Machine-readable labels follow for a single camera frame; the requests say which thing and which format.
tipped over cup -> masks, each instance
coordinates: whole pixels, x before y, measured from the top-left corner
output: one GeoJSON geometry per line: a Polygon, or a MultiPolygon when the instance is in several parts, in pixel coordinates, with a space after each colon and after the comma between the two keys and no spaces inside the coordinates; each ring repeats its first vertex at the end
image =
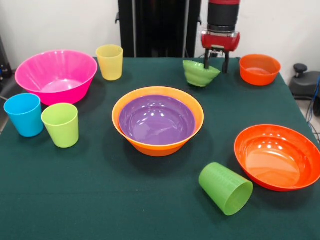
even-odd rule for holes
{"type": "Polygon", "coordinates": [[[220,71],[212,66],[205,69],[203,63],[190,60],[183,61],[183,68],[186,81],[201,88],[206,87],[220,74],[220,71]]]}
{"type": "Polygon", "coordinates": [[[217,162],[210,163],[202,170],[199,184],[227,216],[239,212],[254,189],[251,181],[217,162]]]}

cup rim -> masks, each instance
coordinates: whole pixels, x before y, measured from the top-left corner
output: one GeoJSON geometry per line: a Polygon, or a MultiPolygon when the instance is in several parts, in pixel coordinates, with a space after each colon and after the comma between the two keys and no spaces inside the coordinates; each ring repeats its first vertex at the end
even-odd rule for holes
{"type": "Polygon", "coordinates": [[[124,53],[124,49],[119,46],[119,45],[115,45],[115,44],[106,44],[106,45],[102,45],[102,46],[99,46],[96,50],[95,50],[95,54],[97,57],[99,58],[103,58],[103,59],[114,59],[114,58],[117,58],[119,57],[121,54],[124,53]],[[117,56],[102,56],[100,54],[98,54],[98,50],[101,49],[101,48],[104,48],[104,47],[111,47],[111,46],[114,46],[114,47],[118,47],[121,49],[120,53],[117,55],[117,56]]]}
{"type": "Polygon", "coordinates": [[[41,114],[41,120],[42,120],[42,122],[43,122],[45,125],[51,126],[51,127],[61,127],[61,126],[67,125],[67,124],[71,123],[72,121],[74,121],[77,117],[78,117],[78,108],[77,108],[76,106],[74,106],[73,104],[66,103],[66,102],[53,104],[53,105],[47,107],[47,108],[43,111],[43,113],[41,114]],[[56,107],[57,105],[72,106],[72,108],[75,109],[75,111],[76,111],[75,116],[74,116],[70,121],[65,122],[65,123],[62,123],[62,124],[50,124],[50,123],[47,123],[46,121],[44,121],[44,119],[43,119],[44,113],[47,112],[47,111],[49,111],[50,108],[56,107]]]}
{"type": "Polygon", "coordinates": [[[225,203],[223,204],[223,213],[227,216],[231,216],[231,215],[234,215],[236,213],[238,213],[241,209],[244,208],[244,206],[249,202],[251,196],[252,196],[252,193],[253,193],[253,189],[254,189],[254,184],[245,179],[246,181],[243,182],[242,184],[240,184],[237,188],[235,188],[231,194],[227,197],[225,203]],[[245,195],[246,195],[246,200],[242,202],[242,206],[241,207],[238,207],[235,211],[230,211],[229,209],[227,209],[227,205],[229,203],[229,201],[231,200],[231,198],[233,197],[233,194],[240,188],[242,188],[243,186],[246,186],[246,185],[249,185],[250,186],[250,192],[246,192],[245,195]]]}
{"type": "Polygon", "coordinates": [[[20,116],[20,115],[25,115],[25,114],[28,114],[28,113],[33,112],[35,109],[37,109],[37,108],[39,107],[40,104],[41,104],[41,100],[40,100],[40,97],[38,97],[37,95],[35,95],[35,94],[33,94],[33,93],[20,93],[20,94],[17,94],[17,95],[14,95],[14,96],[10,97],[10,98],[4,103],[3,109],[4,109],[4,111],[5,111],[7,114],[14,115],[14,116],[20,116]],[[21,97],[22,95],[32,95],[32,96],[36,97],[37,100],[38,100],[38,104],[37,104],[33,109],[31,109],[30,111],[26,111],[26,112],[23,112],[23,113],[12,113],[12,112],[9,112],[9,111],[6,109],[7,103],[8,103],[8,102],[11,102],[11,101],[14,100],[15,98],[21,97]]]}

black office chair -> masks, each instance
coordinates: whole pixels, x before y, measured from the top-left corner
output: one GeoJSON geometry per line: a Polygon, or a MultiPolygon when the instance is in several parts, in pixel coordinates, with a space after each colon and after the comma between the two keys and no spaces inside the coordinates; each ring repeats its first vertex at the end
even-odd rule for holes
{"type": "MultiPolygon", "coordinates": [[[[298,63],[293,66],[295,76],[292,78],[289,88],[296,100],[311,101],[316,93],[318,79],[320,78],[320,71],[309,71],[304,64],[298,63]]],[[[313,113],[316,117],[320,116],[320,91],[315,96],[313,104],[313,113]]]]}

table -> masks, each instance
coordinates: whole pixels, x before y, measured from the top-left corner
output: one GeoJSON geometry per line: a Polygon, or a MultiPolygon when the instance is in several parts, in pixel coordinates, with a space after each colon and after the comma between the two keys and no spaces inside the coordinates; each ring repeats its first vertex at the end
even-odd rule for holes
{"type": "MultiPolygon", "coordinates": [[[[221,68],[222,59],[210,64],[221,68]]],[[[239,59],[208,87],[189,86],[178,58],[127,58],[114,82],[96,74],[79,109],[79,142],[54,146],[44,130],[23,138],[11,122],[0,136],[2,240],[315,240],[320,239],[320,184],[294,192],[254,185],[247,205],[224,216],[198,184],[218,162],[246,177],[233,145],[256,124],[283,125],[316,139],[279,75],[269,86],[242,81],[239,59]],[[142,155],[113,127],[111,112],[124,94],[169,86],[204,109],[202,130],[177,153],[142,155]]]]}

purple bowl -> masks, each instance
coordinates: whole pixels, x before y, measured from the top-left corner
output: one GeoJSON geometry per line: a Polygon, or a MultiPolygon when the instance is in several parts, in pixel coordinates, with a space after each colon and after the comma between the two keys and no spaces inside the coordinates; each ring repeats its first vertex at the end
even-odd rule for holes
{"type": "Polygon", "coordinates": [[[163,95],[139,97],[120,113],[119,125],[129,138],[149,145],[183,141],[195,131],[195,117],[182,102],[163,95]]]}

